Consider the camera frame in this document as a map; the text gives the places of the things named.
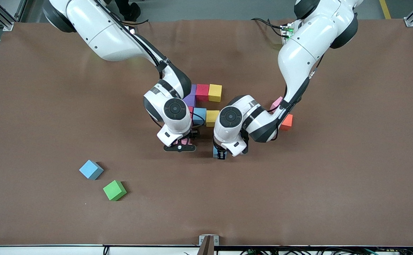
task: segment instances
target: gray floor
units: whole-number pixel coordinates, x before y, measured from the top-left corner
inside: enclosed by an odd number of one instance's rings
[[[138,1],[142,14],[137,21],[177,21],[181,19],[263,19],[295,18],[295,0],[145,0]],[[413,0],[386,0],[392,18],[403,18],[413,10]],[[24,22],[47,22],[43,0],[29,0]],[[108,6],[119,13],[114,1]],[[355,10],[359,19],[384,19],[379,0],[364,0]]]

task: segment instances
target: table surface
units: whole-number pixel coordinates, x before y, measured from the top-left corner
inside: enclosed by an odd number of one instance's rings
[[[254,21],[140,25],[193,83],[222,84],[219,110],[284,92],[281,39]],[[164,152],[142,104],[158,80],[141,58],[106,62],[77,34],[20,24],[0,42],[0,245],[413,245],[413,28],[359,21],[328,50],[294,126],[245,156]],[[96,181],[78,169],[104,166]],[[108,201],[103,187],[128,193]]]

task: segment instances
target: black shoe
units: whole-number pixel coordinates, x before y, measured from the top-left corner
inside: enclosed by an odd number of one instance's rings
[[[131,13],[129,15],[124,16],[124,20],[136,22],[137,18],[140,16],[140,7],[139,5],[137,5],[137,3],[132,3],[130,6]]]

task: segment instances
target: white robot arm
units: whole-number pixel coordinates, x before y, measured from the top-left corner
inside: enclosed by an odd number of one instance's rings
[[[354,8],[363,0],[297,0],[294,12],[299,27],[279,51],[279,69],[287,84],[286,95],[273,114],[250,95],[235,97],[221,110],[214,128],[214,145],[234,157],[247,152],[249,135],[268,142],[309,85],[310,70],[328,48],[337,49],[357,32]]]
[[[172,147],[191,131],[189,109],[182,100],[191,92],[191,81],[144,37],[127,30],[105,5],[99,0],[49,0],[43,12],[59,30],[77,32],[104,60],[144,57],[155,65],[160,79],[145,93],[143,104],[154,120],[164,123],[158,132],[164,148]],[[183,147],[195,150],[194,145]]]

